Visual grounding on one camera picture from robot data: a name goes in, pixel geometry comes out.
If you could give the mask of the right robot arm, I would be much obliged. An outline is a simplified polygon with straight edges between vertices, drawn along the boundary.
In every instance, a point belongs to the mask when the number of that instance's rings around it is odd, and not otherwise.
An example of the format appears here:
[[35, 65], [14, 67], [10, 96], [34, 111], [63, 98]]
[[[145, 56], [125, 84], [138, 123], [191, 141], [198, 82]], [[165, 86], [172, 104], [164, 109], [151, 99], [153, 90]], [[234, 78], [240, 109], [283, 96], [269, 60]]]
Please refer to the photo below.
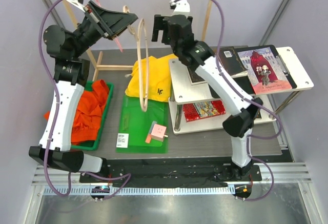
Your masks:
[[248, 139], [254, 120], [263, 102], [252, 98], [227, 73], [214, 52], [205, 42], [195, 40], [192, 32], [192, 17], [181, 14], [154, 16], [152, 41], [169, 45], [179, 61], [190, 67], [218, 94], [230, 116], [222, 123], [232, 142], [231, 173], [236, 180], [244, 180], [250, 174], [253, 160]]

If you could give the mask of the orange shorts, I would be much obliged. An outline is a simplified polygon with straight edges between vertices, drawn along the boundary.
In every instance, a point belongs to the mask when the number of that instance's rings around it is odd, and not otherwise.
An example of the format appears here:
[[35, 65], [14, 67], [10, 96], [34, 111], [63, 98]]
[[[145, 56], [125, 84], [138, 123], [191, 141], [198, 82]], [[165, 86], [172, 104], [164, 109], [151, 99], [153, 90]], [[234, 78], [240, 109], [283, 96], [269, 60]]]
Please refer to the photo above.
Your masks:
[[51, 110], [44, 115], [47, 126], [39, 144], [46, 147], [59, 104], [50, 149], [68, 150], [71, 146], [98, 140], [103, 117], [107, 113], [112, 88], [104, 80], [87, 82], [85, 86], [59, 81], [56, 84]]

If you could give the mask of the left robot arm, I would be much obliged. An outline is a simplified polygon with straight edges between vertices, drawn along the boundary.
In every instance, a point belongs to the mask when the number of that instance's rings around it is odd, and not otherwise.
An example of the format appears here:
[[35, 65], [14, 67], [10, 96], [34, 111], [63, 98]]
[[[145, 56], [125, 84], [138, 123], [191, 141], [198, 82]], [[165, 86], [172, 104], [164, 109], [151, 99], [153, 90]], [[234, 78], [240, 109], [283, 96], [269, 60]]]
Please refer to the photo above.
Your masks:
[[97, 182], [104, 182], [109, 176], [107, 160], [71, 149], [73, 121], [90, 68], [89, 60], [80, 56], [102, 37], [112, 40], [121, 35], [138, 17], [106, 10], [93, 1], [83, 12], [85, 17], [73, 32], [59, 25], [40, 29], [39, 43], [46, 44], [48, 55], [55, 60], [50, 75], [54, 96], [45, 131], [38, 145], [29, 148], [29, 156], [45, 168], [90, 172]]

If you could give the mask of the white wooden hanger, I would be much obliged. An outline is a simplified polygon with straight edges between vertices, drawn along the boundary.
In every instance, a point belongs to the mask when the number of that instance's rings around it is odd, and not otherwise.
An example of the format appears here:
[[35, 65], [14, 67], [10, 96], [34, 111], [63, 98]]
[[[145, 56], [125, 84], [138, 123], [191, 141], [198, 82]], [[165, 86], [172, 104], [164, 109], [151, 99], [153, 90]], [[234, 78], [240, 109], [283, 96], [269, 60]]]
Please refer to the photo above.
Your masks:
[[[135, 30], [134, 27], [128, 26], [128, 31], [134, 36], [136, 41], [137, 61], [132, 67], [132, 73], [126, 75], [131, 77], [125, 94], [129, 97], [138, 97], [140, 108], [143, 112], [148, 109], [148, 98], [149, 98], [149, 75], [150, 75], [150, 60], [148, 52], [148, 40], [147, 40], [147, 29], [145, 19], [142, 18], [138, 23], [138, 27]], [[146, 58], [141, 58], [141, 33], [144, 35], [145, 42], [145, 53]]]

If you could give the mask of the pink wire hanger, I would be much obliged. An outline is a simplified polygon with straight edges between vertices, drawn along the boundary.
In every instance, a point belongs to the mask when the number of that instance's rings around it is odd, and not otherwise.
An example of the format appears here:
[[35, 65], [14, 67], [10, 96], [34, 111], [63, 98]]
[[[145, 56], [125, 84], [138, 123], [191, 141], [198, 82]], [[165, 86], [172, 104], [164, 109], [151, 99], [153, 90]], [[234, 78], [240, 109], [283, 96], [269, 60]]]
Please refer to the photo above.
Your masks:
[[[100, 1], [99, 0], [95, 0], [95, 1], [101, 7]], [[120, 52], [123, 53], [123, 48], [122, 48], [121, 43], [120, 43], [120, 41], [117, 37], [114, 39], [114, 42], [116, 43], [116, 45], [117, 45], [118, 49], [120, 50]]]

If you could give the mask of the yellow shorts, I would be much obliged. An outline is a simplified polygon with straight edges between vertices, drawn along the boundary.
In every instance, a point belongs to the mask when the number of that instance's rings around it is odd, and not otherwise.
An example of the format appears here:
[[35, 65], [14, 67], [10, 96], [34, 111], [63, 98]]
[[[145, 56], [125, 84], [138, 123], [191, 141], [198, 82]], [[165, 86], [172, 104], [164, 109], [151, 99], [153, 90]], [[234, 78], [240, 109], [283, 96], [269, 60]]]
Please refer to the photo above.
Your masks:
[[[149, 56], [149, 89], [148, 99], [158, 102], [168, 102], [171, 94], [171, 76], [169, 60], [177, 56], [169, 54], [160, 58]], [[132, 68], [131, 80], [125, 90], [129, 97], [139, 97], [139, 70], [138, 61]]]

